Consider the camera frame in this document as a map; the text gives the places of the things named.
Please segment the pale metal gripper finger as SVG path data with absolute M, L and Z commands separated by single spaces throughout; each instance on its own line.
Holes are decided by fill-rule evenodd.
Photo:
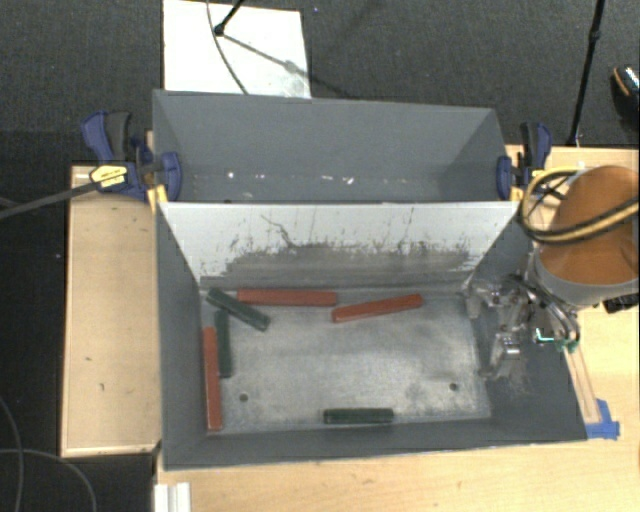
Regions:
M 484 279 L 469 278 L 461 289 L 468 317 L 478 319 L 484 308 L 492 305 L 492 283 Z
M 513 333 L 499 332 L 490 347 L 489 363 L 479 370 L 485 380 L 495 381 L 510 376 L 514 365 L 520 360 L 521 343 Z

